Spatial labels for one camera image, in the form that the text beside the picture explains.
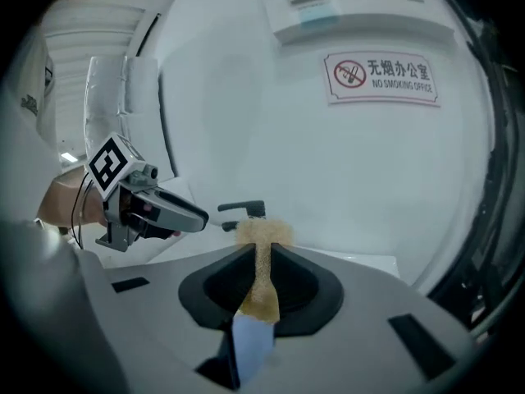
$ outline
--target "yellow sponge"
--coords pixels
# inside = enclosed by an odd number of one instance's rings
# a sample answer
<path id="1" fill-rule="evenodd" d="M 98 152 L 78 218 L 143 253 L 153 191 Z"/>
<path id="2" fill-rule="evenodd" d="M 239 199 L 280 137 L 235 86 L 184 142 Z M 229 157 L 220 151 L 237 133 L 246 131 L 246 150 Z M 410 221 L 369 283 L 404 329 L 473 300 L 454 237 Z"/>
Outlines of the yellow sponge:
<path id="1" fill-rule="evenodd" d="M 250 315 L 259 321 L 279 321 L 279 300 L 270 279 L 272 243 L 292 245 L 290 225 L 281 220 L 250 218 L 237 225 L 237 243 L 255 244 L 255 281 L 237 314 Z"/>

